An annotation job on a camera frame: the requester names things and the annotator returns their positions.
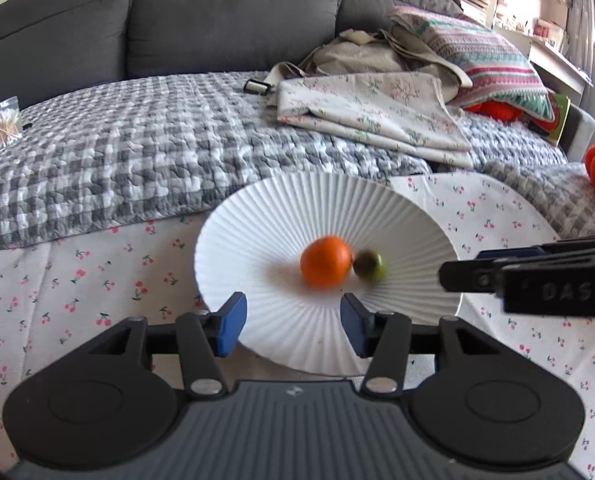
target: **strap buckle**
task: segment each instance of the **strap buckle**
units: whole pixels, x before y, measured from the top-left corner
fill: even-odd
[[[267,95],[273,90],[273,85],[265,83],[264,81],[258,81],[257,79],[249,79],[244,83],[245,94],[256,94],[256,95]]]

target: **curtain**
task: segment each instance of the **curtain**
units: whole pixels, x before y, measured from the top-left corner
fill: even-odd
[[[566,31],[569,35],[567,57],[587,74],[593,67],[593,33],[595,30],[595,0],[573,0]]]

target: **green fruit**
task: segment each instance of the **green fruit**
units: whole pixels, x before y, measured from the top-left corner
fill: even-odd
[[[362,251],[355,256],[353,270],[361,280],[375,283],[386,278],[386,264],[377,251]]]

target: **tangerine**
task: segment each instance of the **tangerine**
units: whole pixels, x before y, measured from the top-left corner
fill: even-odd
[[[299,260],[305,282],[316,288],[333,288],[343,283],[353,265],[353,251],[338,236],[318,238]]]

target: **plastic bag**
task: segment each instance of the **plastic bag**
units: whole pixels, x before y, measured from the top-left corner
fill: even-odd
[[[0,150],[22,138],[22,118],[16,96],[0,103]]]

